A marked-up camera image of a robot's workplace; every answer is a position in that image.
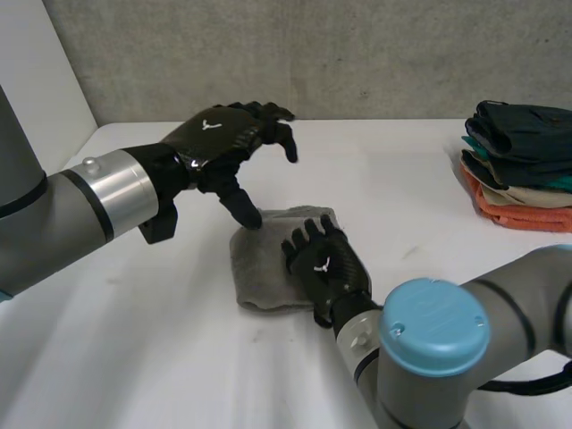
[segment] folded clothing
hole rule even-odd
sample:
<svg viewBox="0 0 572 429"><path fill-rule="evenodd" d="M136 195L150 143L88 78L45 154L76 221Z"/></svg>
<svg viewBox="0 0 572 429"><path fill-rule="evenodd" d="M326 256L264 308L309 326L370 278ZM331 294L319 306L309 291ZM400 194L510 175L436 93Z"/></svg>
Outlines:
<svg viewBox="0 0 572 429"><path fill-rule="evenodd" d="M288 210L261 211L263 227L251 231L240 228L231 238L231 269L237 303L248 310L285 313L309 310L314 306L298 280L289 275L282 242L304 221L329 215L339 225L331 208L300 206Z"/></svg>
<svg viewBox="0 0 572 429"><path fill-rule="evenodd" d="M569 110L483 101L465 127L469 136L498 158L519 163L572 161Z"/></svg>
<svg viewBox="0 0 572 429"><path fill-rule="evenodd" d="M488 170L500 185L572 192L572 162L517 163L492 156L471 137L462 139L486 162Z"/></svg>
<svg viewBox="0 0 572 429"><path fill-rule="evenodd" d="M516 230L572 232L572 208L492 206L483 195L481 183L462 164L461 171L481 210L482 216Z"/></svg>
<svg viewBox="0 0 572 429"><path fill-rule="evenodd" d="M477 179L487 203L493 206L531 206L561 208L572 206L572 194L554 189L531 189L519 186L502 186L491 172L490 163L479 154L462 151L461 164Z"/></svg>

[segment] white wall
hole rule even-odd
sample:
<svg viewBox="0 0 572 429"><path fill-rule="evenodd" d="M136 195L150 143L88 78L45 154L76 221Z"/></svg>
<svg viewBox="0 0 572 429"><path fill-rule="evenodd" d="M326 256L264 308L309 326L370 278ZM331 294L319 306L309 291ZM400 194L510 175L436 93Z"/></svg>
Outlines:
<svg viewBox="0 0 572 429"><path fill-rule="evenodd" d="M0 0L0 85L48 173L97 129L41 0Z"/></svg>

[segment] white logo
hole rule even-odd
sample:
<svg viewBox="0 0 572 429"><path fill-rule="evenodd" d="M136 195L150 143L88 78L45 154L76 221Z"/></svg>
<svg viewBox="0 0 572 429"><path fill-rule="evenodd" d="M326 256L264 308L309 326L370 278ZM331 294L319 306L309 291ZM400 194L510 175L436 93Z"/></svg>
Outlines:
<svg viewBox="0 0 572 429"><path fill-rule="evenodd" d="M203 131L209 130L209 129L211 129L211 128L219 128L219 127L222 127L222 126L223 126L223 125L222 125L221 123L216 123L215 125L209 125L209 124L206 122L206 119L203 120Z"/></svg>
<svg viewBox="0 0 572 429"><path fill-rule="evenodd" d="M325 261L325 265L324 266L315 266L314 267L314 271L317 271L319 273L327 273L328 272L328 266L330 265L330 257L328 257Z"/></svg>

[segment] black cable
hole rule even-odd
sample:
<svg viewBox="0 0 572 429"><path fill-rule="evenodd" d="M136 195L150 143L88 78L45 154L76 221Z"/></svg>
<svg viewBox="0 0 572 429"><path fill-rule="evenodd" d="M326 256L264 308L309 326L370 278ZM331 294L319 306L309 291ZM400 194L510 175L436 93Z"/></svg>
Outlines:
<svg viewBox="0 0 572 429"><path fill-rule="evenodd" d="M562 391L572 386L572 360L564 365L561 373L528 382L498 382L492 380L479 387L479 391L498 391L519 396L540 396Z"/></svg>

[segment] stack of folded clothes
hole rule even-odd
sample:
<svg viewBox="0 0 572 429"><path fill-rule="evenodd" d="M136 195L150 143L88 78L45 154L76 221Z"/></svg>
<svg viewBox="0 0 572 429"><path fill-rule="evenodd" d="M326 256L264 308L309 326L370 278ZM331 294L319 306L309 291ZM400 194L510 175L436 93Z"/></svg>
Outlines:
<svg viewBox="0 0 572 429"><path fill-rule="evenodd" d="M465 124L461 168L483 216L572 232L572 112L483 101Z"/></svg>

